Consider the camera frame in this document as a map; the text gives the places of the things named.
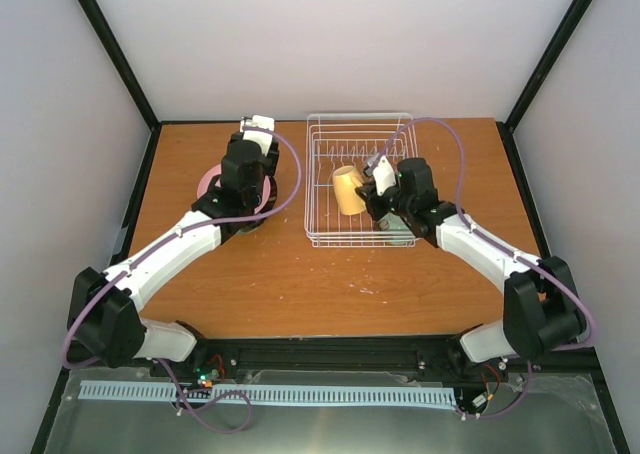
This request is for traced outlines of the yellow mug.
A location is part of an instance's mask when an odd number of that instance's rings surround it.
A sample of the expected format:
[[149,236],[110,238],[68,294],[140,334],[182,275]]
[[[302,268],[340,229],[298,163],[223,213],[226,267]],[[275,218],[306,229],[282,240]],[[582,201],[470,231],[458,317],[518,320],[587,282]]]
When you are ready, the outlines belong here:
[[363,179],[355,165],[337,168],[332,174],[333,190],[341,214],[359,215],[366,210],[364,201],[355,189],[363,186]]

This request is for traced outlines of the teal ceramic bowl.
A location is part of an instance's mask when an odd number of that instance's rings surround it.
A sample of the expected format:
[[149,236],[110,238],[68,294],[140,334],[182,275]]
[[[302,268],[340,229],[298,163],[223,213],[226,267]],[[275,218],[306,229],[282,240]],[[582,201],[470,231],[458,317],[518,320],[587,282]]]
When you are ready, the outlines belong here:
[[397,215],[386,214],[376,225],[376,235],[386,246],[411,247],[415,244],[414,235]]

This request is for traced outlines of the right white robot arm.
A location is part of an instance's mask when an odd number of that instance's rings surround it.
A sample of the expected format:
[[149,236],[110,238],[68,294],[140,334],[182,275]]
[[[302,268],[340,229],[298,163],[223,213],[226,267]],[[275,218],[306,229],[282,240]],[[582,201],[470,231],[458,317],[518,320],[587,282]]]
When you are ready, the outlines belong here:
[[502,294],[501,320],[458,335],[457,349],[466,361],[513,356],[534,361],[588,331],[569,266],[556,256],[541,259],[517,250],[440,199],[424,159],[391,165],[386,157],[373,156],[364,173],[369,179],[355,191],[373,220],[399,218],[414,237],[466,262]]

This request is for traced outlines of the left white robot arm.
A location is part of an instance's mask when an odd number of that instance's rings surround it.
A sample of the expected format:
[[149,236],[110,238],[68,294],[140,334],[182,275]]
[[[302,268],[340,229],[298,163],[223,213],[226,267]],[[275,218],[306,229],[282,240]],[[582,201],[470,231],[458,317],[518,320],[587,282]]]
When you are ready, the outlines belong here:
[[165,234],[102,272],[76,276],[67,342],[77,341],[101,362],[121,367],[136,358],[172,361],[186,376],[201,374],[208,352],[184,322],[153,321],[140,312],[172,278],[242,231],[259,226],[277,198],[279,145],[253,127],[234,133],[206,190]]

